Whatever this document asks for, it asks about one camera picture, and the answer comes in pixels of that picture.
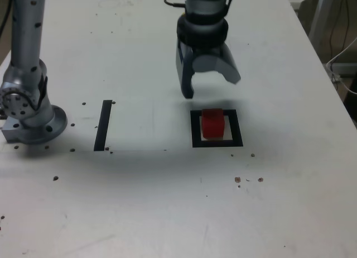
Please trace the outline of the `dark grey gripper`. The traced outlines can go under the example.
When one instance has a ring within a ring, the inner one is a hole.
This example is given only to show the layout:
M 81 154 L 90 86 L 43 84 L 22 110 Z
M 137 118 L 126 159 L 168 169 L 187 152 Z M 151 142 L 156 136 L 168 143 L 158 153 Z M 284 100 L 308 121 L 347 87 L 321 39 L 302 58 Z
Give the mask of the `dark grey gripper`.
M 176 46 L 176 69 L 181 92 L 186 99 L 192 99 L 194 96 L 192 76 L 195 72 L 206 73 L 215 71 L 232 84 L 237 84 L 241 80 L 238 68 L 227 45 L 214 48 L 191 48 L 178 39 Z

